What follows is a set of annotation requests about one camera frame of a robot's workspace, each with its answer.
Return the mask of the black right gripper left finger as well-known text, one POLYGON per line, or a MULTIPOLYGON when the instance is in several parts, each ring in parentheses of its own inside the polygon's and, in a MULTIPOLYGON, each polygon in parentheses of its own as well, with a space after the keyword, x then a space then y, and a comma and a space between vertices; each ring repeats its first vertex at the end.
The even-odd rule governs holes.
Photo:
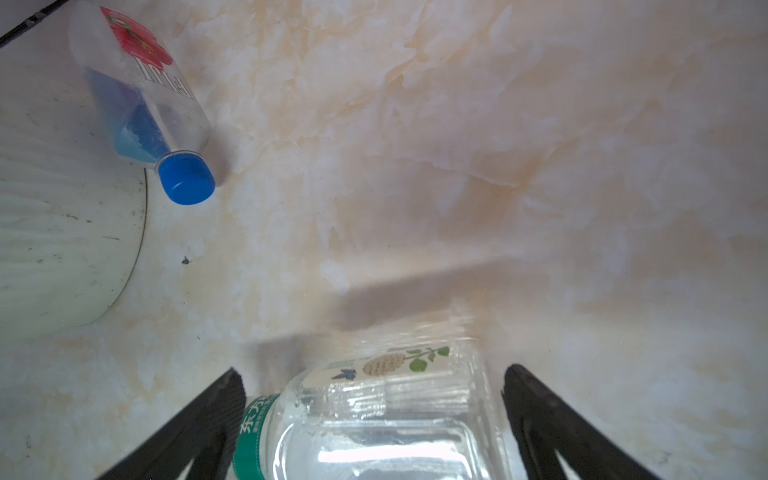
POLYGON ((223 479, 245 409, 242 377, 231 368, 103 479, 223 479))

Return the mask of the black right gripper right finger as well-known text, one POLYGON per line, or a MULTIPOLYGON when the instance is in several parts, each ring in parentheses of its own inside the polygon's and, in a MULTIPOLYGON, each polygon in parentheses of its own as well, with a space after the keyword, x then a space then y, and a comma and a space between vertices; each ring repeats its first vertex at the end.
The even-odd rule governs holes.
POLYGON ((565 479, 566 462, 581 479, 654 479, 521 364, 509 366, 502 398, 527 477, 565 479))

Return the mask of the clear green label bottle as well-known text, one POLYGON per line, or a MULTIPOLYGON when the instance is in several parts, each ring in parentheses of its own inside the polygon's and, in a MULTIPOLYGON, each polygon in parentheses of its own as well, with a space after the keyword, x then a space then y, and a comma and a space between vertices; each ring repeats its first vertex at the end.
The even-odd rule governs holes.
POLYGON ((251 395, 231 479, 506 479, 500 403, 472 321, 404 318, 319 343, 251 395))

